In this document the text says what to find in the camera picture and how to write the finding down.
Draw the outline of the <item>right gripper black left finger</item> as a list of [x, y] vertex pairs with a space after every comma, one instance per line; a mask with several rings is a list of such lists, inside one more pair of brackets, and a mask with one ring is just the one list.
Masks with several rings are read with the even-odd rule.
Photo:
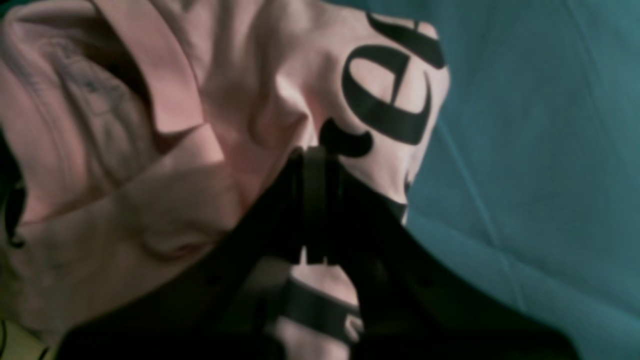
[[328, 153], [295, 149], [275, 182], [213, 251], [167, 284], [72, 330], [58, 360], [169, 360], [213, 353], [214, 324], [266, 255], [322, 260]]

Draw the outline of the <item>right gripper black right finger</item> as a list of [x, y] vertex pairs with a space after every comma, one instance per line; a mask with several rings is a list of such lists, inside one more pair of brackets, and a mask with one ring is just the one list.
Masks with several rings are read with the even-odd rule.
[[353, 360], [578, 360], [560, 330], [436, 260], [334, 156], [326, 181], [330, 259], [352, 281], [364, 323]]

